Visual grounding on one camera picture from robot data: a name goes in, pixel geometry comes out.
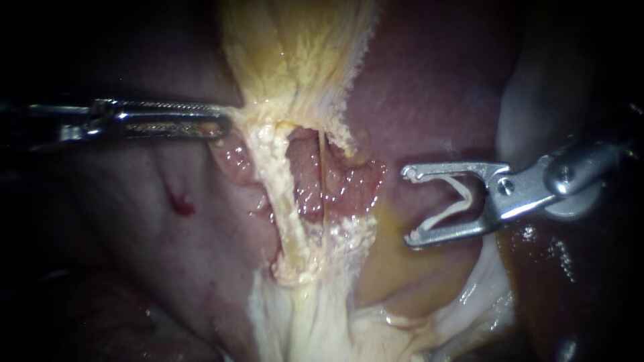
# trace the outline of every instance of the white fibrous tissue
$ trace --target white fibrous tissue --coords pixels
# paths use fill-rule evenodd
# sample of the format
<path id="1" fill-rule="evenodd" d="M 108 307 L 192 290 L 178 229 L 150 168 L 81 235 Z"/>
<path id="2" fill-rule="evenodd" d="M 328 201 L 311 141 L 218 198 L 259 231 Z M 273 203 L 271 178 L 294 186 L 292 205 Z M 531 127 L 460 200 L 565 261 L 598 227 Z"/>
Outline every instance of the white fibrous tissue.
<path id="1" fill-rule="evenodd" d="M 281 242 L 278 257 L 255 272 L 248 300 L 262 360 L 440 359 L 494 323 L 509 323 L 511 297 L 494 240 L 484 242 L 459 298 L 411 320 L 381 306 L 353 306 L 354 285 L 376 239 L 375 216 L 317 225 L 298 214 L 288 136 L 298 127 L 312 129 L 346 157 L 355 152 L 342 116 L 380 15 L 378 2 L 228 0 L 220 6 L 223 50 L 245 104 L 227 111 L 266 189 Z M 471 195 L 452 184 L 464 201 L 439 219 L 471 203 Z M 477 298 L 483 302 L 472 302 Z"/>

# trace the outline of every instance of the red blood spot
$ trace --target red blood spot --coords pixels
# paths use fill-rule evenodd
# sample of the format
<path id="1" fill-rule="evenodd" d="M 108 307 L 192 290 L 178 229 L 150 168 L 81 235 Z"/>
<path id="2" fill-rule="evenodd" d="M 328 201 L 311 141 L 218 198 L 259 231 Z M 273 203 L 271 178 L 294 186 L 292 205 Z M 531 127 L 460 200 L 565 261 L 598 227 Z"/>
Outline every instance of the red blood spot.
<path id="1" fill-rule="evenodd" d="M 189 196 L 187 192 L 179 195 L 170 194 L 170 203 L 178 215 L 189 216 L 195 213 L 195 206 L 190 202 Z"/>

